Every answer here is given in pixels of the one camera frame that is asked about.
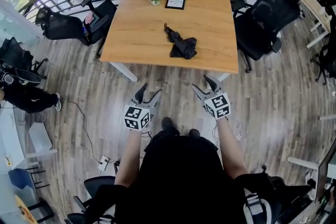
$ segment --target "framed sign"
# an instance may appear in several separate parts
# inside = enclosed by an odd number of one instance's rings
[[[165,8],[184,9],[185,0],[167,0]]]

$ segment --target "wooden floor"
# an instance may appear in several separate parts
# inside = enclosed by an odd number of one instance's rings
[[[308,11],[306,14],[305,20],[298,19],[282,31],[279,53],[252,61],[254,71],[250,74],[244,73],[245,64],[239,53],[239,74],[224,82],[232,104],[230,126],[236,136],[241,136],[248,169],[260,172],[265,164],[270,175],[283,177],[289,185],[303,184],[306,170],[289,164],[286,157],[317,162],[335,137],[335,121],[318,120],[320,115],[336,113],[336,105],[331,86],[323,86],[322,79],[315,82],[318,68],[309,59],[322,44],[306,48],[313,38],[309,28],[314,24]],[[42,87],[51,93],[59,92],[62,98],[77,102],[82,108],[96,158],[105,155],[111,160],[120,159],[128,134],[120,115],[145,82],[149,84],[148,95],[162,90],[159,114],[149,130],[156,133],[160,120],[170,116],[182,133],[197,128],[202,136],[216,143],[212,136],[215,121],[203,111],[191,88],[194,83],[205,89],[204,71],[129,65],[139,78],[138,83],[132,83],[110,64],[95,59],[96,49],[97,45],[86,47],[76,40],[45,39],[32,51],[37,59],[49,58],[45,64],[48,79]],[[83,181],[98,176],[99,170],[77,107],[64,100],[60,113],[51,109],[45,115],[45,126],[59,153],[42,162],[47,174],[41,177],[51,186],[39,194],[57,213],[52,223],[63,223],[67,214],[79,211],[72,197],[86,200]],[[27,116],[27,127],[38,116]],[[143,138],[142,148],[148,142],[149,138]],[[113,165],[102,173],[110,174]]]

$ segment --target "black office chair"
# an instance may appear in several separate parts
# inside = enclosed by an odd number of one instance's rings
[[[70,221],[71,224],[82,224],[84,220],[84,214],[81,213],[71,213],[68,214],[68,219],[65,222]]]
[[[18,80],[23,85],[37,86],[46,76],[41,76],[38,70],[47,58],[41,62],[35,61],[29,51],[21,48],[14,37],[5,39],[0,48],[0,82],[12,84]]]
[[[98,176],[89,178],[84,181],[84,186],[91,197],[94,197],[98,191],[98,188],[102,185],[114,185],[115,177],[114,176]],[[78,196],[73,197],[76,204],[79,206],[82,212],[85,212],[86,208],[90,205],[92,199],[88,199],[85,202],[82,202]]]
[[[330,22],[331,33],[329,36],[329,41],[327,45],[324,45],[321,51],[315,55],[319,60],[310,59],[311,62],[316,63],[320,67],[320,72],[316,82],[319,81],[321,75],[323,75],[324,83],[327,84],[327,74],[329,74],[329,78],[336,78],[336,18],[332,17]]]
[[[35,24],[40,24],[44,31],[43,35],[52,40],[74,38],[85,46],[90,46],[102,39],[96,54],[96,57],[99,58],[99,52],[104,45],[117,7],[111,1],[104,1],[94,8],[91,1],[84,0],[81,6],[89,6],[92,12],[98,16],[97,22],[93,21],[87,25],[77,17],[55,13],[50,8],[43,7],[36,15]]]
[[[244,53],[252,71],[250,57],[255,61],[264,54],[278,52],[278,32],[300,16],[299,0],[257,0],[245,14],[234,19],[237,46]]]

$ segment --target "person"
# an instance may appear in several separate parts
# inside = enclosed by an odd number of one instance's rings
[[[218,148],[198,130],[182,136],[164,118],[163,130],[151,139],[139,168],[142,134],[131,130],[114,185],[99,187],[83,223],[98,223],[99,217],[112,216],[113,209],[117,224],[253,223],[246,221],[246,189],[253,193],[251,199],[258,193],[272,204],[268,223],[275,223],[280,206],[269,176],[248,174],[228,119],[216,122],[223,165]]]
[[[40,88],[24,86],[17,81],[0,87],[0,102],[5,100],[13,106],[27,112],[38,113],[54,106],[56,111],[61,110],[60,95],[50,94]]]

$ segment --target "person's arm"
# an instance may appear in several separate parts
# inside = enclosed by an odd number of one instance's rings
[[[217,120],[217,127],[225,172],[233,179],[237,176],[248,174],[243,151],[230,129],[228,120],[225,117]]]
[[[3,89],[0,89],[0,102],[2,102],[5,98],[5,91]]]
[[[115,185],[130,187],[136,180],[140,168],[141,132],[131,130],[122,154]]]

